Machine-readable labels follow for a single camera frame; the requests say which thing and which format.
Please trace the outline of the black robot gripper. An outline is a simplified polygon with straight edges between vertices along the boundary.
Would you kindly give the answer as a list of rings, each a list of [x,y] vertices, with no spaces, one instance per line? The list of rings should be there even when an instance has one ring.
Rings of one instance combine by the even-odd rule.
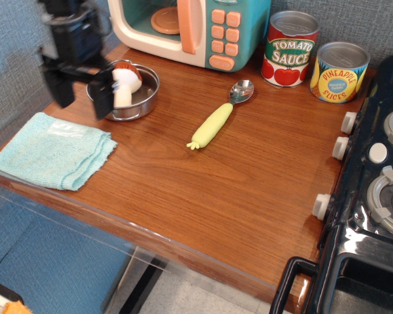
[[[114,67],[104,58],[103,40],[111,33],[109,15],[98,6],[44,6],[41,20],[52,42],[38,48],[43,75],[54,100],[66,108],[75,101],[73,83],[60,71],[100,70],[90,82],[96,118],[104,119],[114,108]]]

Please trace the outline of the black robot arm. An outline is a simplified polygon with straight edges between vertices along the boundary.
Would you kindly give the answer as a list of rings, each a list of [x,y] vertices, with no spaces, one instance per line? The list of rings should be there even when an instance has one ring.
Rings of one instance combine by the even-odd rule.
[[[88,85],[98,120],[114,109],[112,71],[103,52],[103,39],[111,28],[104,28],[100,8],[91,1],[40,1],[45,12],[43,23],[52,33],[53,43],[41,46],[41,71],[54,100],[62,108],[75,101],[73,84]]]

